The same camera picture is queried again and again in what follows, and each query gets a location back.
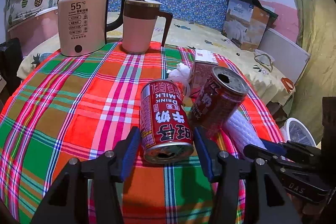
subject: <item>black cloth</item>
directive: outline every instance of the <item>black cloth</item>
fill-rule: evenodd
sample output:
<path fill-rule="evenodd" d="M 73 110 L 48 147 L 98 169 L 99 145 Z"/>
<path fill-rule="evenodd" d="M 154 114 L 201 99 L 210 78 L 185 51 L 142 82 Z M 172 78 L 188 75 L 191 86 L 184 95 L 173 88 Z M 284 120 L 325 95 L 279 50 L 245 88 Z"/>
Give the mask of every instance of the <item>black cloth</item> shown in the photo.
<path fill-rule="evenodd" d="M 23 60 L 21 45 L 18 38 L 0 44 L 0 72 L 6 80 L 6 88 L 10 95 L 19 87 L 21 79 L 16 76 Z"/>

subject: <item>laundry basket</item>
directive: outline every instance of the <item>laundry basket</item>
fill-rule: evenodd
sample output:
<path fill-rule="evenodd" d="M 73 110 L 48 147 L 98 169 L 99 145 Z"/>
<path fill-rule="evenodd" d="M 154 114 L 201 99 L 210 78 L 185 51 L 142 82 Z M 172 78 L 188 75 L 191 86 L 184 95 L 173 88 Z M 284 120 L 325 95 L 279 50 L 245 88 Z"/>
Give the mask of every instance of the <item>laundry basket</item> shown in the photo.
<path fill-rule="evenodd" d="M 289 118 L 282 128 L 281 134 L 285 141 L 293 141 L 316 147 L 316 143 L 305 125 L 295 118 Z"/>
<path fill-rule="evenodd" d="M 57 7 L 47 8 L 8 30 L 10 38 L 17 37 L 20 40 L 23 56 L 58 33 L 57 13 Z"/>

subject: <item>mug lid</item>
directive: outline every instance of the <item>mug lid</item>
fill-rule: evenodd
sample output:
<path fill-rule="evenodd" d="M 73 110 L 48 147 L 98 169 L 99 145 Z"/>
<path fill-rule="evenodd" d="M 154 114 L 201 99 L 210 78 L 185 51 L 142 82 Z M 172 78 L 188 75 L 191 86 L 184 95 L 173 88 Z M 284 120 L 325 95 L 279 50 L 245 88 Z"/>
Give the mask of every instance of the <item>mug lid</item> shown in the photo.
<path fill-rule="evenodd" d="M 162 3 L 155 0 L 125 0 L 125 4 L 145 6 L 145 7 L 160 7 Z"/>

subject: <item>can lid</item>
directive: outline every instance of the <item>can lid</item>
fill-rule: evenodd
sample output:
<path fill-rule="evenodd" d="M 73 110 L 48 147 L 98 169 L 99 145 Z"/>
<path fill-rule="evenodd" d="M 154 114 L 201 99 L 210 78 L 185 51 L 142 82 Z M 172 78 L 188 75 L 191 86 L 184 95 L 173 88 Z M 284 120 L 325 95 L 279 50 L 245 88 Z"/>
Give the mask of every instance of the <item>can lid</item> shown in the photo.
<path fill-rule="evenodd" d="M 145 149 L 143 158 L 155 164 L 168 164 L 184 160 L 193 152 L 191 143 L 170 141 Z"/>
<path fill-rule="evenodd" d="M 162 3 L 155 0 L 125 0 L 125 4 L 145 7 L 160 7 Z"/>
<path fill-rule="evenodd" d="M 236 94 L 246 94 L 250 89 L 240 75 L 228 68 L 216 66 L 212 69 L 212 73 L 222 86 Z"/>

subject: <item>metal screw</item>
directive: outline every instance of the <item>metal screw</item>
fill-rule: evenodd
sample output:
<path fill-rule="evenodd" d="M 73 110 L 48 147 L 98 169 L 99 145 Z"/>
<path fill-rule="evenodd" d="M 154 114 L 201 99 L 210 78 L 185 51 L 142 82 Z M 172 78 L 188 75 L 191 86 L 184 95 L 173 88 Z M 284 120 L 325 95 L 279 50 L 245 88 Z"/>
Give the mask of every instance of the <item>metal screw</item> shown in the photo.
<path fill-rule="evenodd" d="M 265 164 L 265 161 L 262 159 L 262 158 L 257 158 L 255 160 L 255 162 L 258 164 L 258 165 L 264 165 Z"/>
<path fill-rule="evenodd" d="M 71 158 L 71 159 L 69 160 L 69 163 L 70 163 L 71 165 L 75 165 L 77 162 L 78 162 L 78 159 L 77 159 L 77 158 Z"/>
<path fill-rule="evenodd" d="M 114 152 L 112 150 L 106 151 L 105 156 L 108 158 L 112 158 L 114 156 Z"/>
<path fill-rule="evenodd" d="M 221 151 L 219 152 L 219 155 L 222 157 L 222 158 L 227 158 L 229 156 L 229 153 L 226 152 L 226 151 Z"/>

